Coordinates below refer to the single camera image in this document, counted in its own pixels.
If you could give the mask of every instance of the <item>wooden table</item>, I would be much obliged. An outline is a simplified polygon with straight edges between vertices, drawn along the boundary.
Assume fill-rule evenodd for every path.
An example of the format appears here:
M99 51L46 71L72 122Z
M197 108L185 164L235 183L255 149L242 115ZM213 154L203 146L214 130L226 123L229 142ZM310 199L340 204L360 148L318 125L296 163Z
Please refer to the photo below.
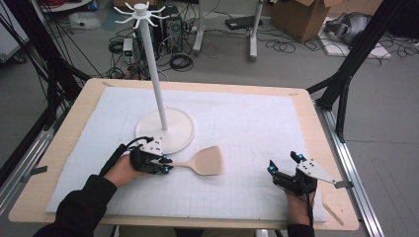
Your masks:
M75 147L81 131L96 108L102 92L107 87L152 88L149 81L127 81L91 79L67 115L49 148L42 157L39 167L47 166L46 173L31 177L12 208L9 218L16 222L53 222L55 215L46 213L45 207L55 189L66 159ZM270 88L236 85L215 85L161 82L162 90L195 92L221 92L236 94L273 95L290 97L298 117L307 152L336 180L342 180L332 151L308 93L303 89ZM315 229L356 230L359 221L345 189L336 190L333 185L318 182L322 192L327 221L315 224ZM254 228L284 229L285 222L266 220L202 219L173 217L105 216L102 224L148 225L177 227Z

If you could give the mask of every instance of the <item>floor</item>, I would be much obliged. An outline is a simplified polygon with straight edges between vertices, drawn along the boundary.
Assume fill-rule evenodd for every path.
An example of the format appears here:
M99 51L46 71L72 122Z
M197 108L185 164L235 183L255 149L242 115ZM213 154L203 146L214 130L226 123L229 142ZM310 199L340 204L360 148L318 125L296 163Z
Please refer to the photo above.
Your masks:
M100 28L74 31L71 36L103 73L110 68L109 39L126 26L114 23L121 16L110 6L99 9L96 15L101 21ZM227 31L222 23L224 19L225 16L214 15L206 18L205 24ZM269 19L263 20L260 33L273 29ZM164 71L160 79L308 88L333 75L344 60L296 42L293 53L276 51L270 47L271 43L261 40L280 38L259 34L257 61L251 62L247 36L206 32L201 53L198 57L192 55L194 67L188 72ZM98 74L70 41L64 40L76 67L90 75ZM286 50L293 50L290 44L287 47ZM415 176L419 170L418 58L417 54L402 57L392 52L391 59L382 63L366 60L355 75L349 93L346 143L385 236L417 236L419 232L419 189ZM312 99L320 96L321 92L317 92ZM3 165L46 106L30 62L0 64L0 97L0 165ZM0 216L1 236L31 236L41 227L11 223L7 219L10 208ZM96 236L109 236L110 231L109 226L99 226ZM367 232L361 225L355 232L317 231L316 235L367 236Z

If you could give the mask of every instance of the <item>round stand base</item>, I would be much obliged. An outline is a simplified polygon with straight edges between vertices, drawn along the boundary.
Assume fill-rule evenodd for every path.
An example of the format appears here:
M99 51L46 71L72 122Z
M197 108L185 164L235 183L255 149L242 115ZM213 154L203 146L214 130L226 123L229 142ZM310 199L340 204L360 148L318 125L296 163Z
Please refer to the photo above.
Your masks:
M192 119L177 109L165 109L167 130L162 129L160 114L152 112L141 118L135 128L135 136L152 136L162 138L163 152L174 154L187 147L195 136L195 127Z

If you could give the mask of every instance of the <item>black sleeve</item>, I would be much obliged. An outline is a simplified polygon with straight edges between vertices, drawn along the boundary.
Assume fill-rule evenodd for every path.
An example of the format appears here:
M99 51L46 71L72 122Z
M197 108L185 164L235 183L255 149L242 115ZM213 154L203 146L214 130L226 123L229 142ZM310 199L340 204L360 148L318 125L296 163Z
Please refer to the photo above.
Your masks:
M288 226L290 237L314 237L314 228L309 225L291 224Z
M87 237L106 212L117 187L105 178L92 175L81 191L73 191L59 204L55 221L34 237Z

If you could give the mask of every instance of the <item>hand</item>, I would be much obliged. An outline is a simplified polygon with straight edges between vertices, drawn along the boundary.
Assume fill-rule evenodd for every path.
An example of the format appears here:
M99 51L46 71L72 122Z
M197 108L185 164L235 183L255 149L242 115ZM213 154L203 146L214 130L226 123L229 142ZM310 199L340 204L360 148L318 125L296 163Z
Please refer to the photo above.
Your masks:
M145 173L135 171L130 162L129 155L123 155L111 170L105 175L105 179L111 181L117 188L130 183L133 179Z
M285 190L289 203L289 218L291 224L309 225L310 220L307 213L307 202L304 196L297 197L293 192ZM315 192L309 195L311 207L314 206Z

